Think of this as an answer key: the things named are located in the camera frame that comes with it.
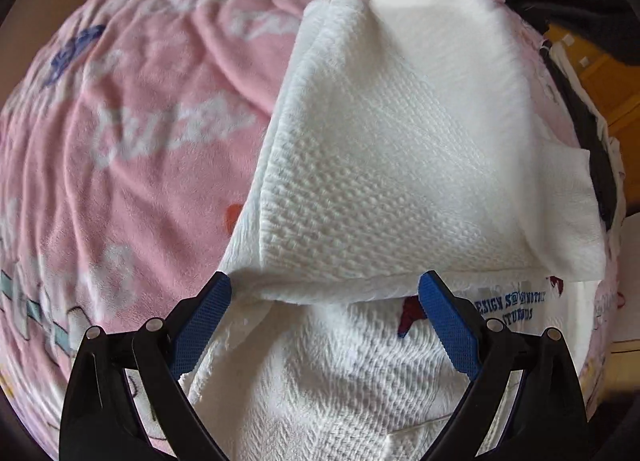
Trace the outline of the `white zip hoodie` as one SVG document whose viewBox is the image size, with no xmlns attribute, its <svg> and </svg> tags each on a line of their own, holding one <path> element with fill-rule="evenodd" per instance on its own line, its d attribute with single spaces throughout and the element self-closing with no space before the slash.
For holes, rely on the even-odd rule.
<svg viewBox="0 0 640 461">
<path fill-rule="evenodd" d="M 589 154 L 498 0 L 315 0 L 186 393 L 233 460 L 419 459 L 468 385 L 420 277 L 588 355 L 608 238 Z"/>
</svg>

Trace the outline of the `dark and white clothes pile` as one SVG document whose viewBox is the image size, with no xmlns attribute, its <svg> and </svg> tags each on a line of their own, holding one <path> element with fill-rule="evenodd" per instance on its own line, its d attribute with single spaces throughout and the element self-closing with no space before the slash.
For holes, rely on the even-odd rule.
<svg viewBox="0 0 640 461">
<path fill-rule="evenodd" d="M 574 91 L 570 80 L 561 71 L 559 65 L 552 60 L 551 48 L 550 42 L 544 42 L 539 53 L 570 114 L 579 146 L 589 152 L 590 177 L 598 201 L 600 217 L 605 229 L 610 230 L 618 201 L 611 159 L 608 151 L 605 150 L 602 138 L 598 135 L 597 117 Z"/>
</svg>

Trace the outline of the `wooden wardrobe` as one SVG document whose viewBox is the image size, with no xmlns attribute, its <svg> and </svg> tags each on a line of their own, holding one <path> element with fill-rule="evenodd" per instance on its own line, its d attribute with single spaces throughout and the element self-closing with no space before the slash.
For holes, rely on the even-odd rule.
<svg viewBox="0 0 640 461">
<path fill-rule="evenodd" d="M 610 134 L 620 142 L 627 181 L 639 182 L 639 65 L 628 65 L 567 28 L 548 25 L 544 32 L 566 48 L 580 83 L 604 115 Z"/>
</svg>

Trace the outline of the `pink patterned bedspread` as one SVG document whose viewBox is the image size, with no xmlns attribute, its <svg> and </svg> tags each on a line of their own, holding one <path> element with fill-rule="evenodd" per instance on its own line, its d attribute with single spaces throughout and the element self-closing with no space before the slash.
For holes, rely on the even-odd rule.
<svg viewBox="0 0 640 461">
<path fill-rule="evenodd" d="M 164 317 L 219 267 L 250 193 L 307 6 L 315 0 L 87 0 L 36 54 L 1 111 L 1 383 L 52 457 L 86 331 Z M 498 0 L 524 51 L 544 38 Z M 623 202 L 594 292 L 591 401 L 603 371 Z"/>
</svg>

